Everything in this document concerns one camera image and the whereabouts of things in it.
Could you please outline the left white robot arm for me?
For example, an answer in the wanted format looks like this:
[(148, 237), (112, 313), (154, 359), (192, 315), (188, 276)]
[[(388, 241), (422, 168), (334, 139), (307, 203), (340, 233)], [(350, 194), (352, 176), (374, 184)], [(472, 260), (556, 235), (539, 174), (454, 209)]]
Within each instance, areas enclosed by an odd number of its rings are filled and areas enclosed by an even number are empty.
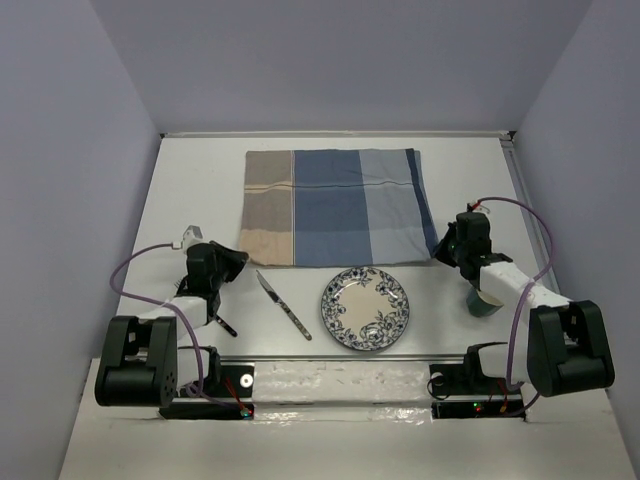
[[(159, 249), (180, 249), (186, 255), (187, 274), (173, 298), (160, 301), (117, 287), (115, 278), (124, 267)], [(195, 329), (214, 323), (238, 336), (218, 315), (220, 289), (237, 278), (248, 258), (216, 242), (197, 241), (148, 246), (122, 261), (109, 279), (111, 289), (154, 309), (144, 316), (117, 315), (110, 320), (94, 387), (96, 402), (106, 407), (167, 407), (184, 389), (192, 397), (222, 405), (208, 396), (221, 383), (219, 353), (200, 344)]]

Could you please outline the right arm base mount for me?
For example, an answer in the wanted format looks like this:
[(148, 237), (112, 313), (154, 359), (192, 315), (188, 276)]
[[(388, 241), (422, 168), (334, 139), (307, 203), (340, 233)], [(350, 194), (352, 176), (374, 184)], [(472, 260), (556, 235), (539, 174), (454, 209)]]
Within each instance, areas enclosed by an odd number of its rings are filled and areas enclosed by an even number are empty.
[(429, 365), (426, 390), (434, 419), (526, 418), (521, 391), (509, 391), (503, 378), (481, 371), (479, 352), (495, 345), (473, 345), (457, 363)]

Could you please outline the blue beige checked cloth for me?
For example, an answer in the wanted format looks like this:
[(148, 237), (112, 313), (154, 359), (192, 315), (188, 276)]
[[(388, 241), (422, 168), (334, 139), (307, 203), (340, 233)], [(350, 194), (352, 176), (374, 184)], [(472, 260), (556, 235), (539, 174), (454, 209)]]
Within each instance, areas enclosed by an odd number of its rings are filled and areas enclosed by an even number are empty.
[(419, 151), (249, 151), (239, 247), (262, 266), (430, 259), (438, 243)]

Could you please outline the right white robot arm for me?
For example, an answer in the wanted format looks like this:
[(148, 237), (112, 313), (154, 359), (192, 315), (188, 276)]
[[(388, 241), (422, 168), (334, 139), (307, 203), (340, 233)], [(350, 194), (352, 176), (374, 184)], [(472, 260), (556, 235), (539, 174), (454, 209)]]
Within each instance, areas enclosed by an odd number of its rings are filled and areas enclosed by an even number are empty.
[(615, 369), (599, 306), (549, 290), (493, 252), (485, 214), (458, 214), (435, 257), (470, 283), (469, 312), (492, 307), (513, 314), (507, 341), (467, 349), (460, 379), (468, 390), (482, 392), (496, 378), (515, 388), (528, 383), (543, 397), (612, 386)]

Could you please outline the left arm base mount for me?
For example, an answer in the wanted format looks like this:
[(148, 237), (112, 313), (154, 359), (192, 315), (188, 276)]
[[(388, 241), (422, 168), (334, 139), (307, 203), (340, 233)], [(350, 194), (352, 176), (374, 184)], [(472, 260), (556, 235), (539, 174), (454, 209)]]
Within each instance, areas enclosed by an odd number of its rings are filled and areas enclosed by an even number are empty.
[(168, 407), (159, 409), (159, 415), (165, 420), (252, 420), (254, 383), (254, 364), (223, 362), (220, 381), (205, 380), (204, 397), (191, 398), (181, 389)]

